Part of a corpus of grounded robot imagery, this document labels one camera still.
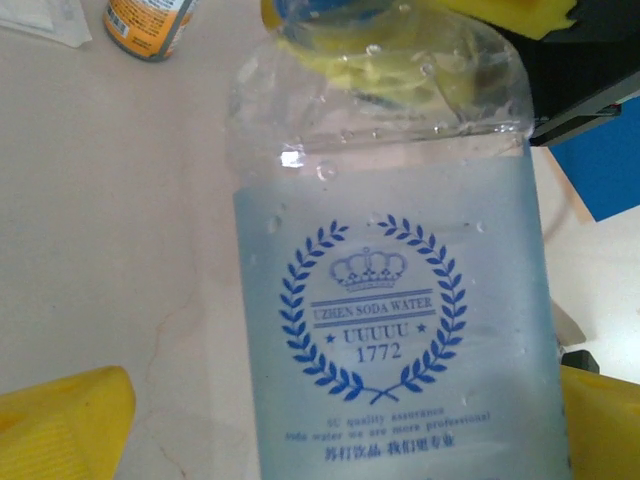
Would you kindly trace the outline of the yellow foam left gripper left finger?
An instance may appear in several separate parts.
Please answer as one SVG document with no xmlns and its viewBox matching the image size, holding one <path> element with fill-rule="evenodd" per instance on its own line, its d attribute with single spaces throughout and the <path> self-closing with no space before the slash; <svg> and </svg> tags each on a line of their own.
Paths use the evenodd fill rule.
<svg viewBox="0 0 640 480">
<path fill-rule="evenodd" d="M 1 396 L 3 479 L 112 479 L 133 425 L 136 395 L 106 366 Z"/>
</svg>

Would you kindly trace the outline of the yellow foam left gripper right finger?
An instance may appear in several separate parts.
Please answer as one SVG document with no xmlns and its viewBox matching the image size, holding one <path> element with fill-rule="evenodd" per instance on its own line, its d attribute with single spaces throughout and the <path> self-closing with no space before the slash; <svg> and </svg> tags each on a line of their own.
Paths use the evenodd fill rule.
<svg viewBox="0 0 640 480">
<path fill-rule="evenodd" d="M 639 480 L 639 386 L 561 368 L 576 479 Z"/>
</svg>

